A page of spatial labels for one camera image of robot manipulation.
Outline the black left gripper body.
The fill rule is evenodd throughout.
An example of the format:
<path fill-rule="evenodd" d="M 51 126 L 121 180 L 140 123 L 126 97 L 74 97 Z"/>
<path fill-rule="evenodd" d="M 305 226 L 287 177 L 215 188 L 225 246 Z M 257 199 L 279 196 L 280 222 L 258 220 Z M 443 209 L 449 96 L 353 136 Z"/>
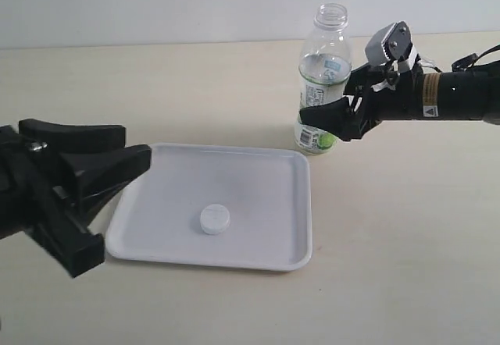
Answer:
<path fill-rule="evenodd" d="M 66 207 L 44 172 L 54 162 L 45 142 L 1 127 L 1 238 L 25 233 L 75 278 L 104 263 L 104 237 Z"/>

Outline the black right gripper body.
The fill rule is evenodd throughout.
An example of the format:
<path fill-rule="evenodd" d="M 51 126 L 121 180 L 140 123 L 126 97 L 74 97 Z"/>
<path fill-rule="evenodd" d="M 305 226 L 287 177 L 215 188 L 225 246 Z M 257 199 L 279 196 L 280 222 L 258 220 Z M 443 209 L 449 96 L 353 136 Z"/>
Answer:
<path fill-rule="evenodd" d="M 377 67 L 377 82 L 386 79 L 382 67 Z M 406 121 L 423 118 L 421 82 L 423 69 L 416 65 L 412 70 L 400 74 L 395 88 L 385 87 L 362 97 L 354 96 L 350 104 L 351 119 L 348 132 L 352 140 L 361 139 L 383 121 Z"/>

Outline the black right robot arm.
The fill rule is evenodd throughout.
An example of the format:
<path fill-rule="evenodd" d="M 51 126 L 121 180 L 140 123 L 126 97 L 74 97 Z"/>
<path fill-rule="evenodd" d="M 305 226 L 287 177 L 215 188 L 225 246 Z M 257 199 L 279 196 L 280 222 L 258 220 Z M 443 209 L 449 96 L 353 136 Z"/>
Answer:
<path fill-rule="evenodd" d="M 367 64 L 355 69 L 344 95 L 299 112 L 302 123 L 342 141 L 360 140 L 383 121 L 482 121 L 499 124 L 499 62 L 465 71 L 395 74 Z"/>

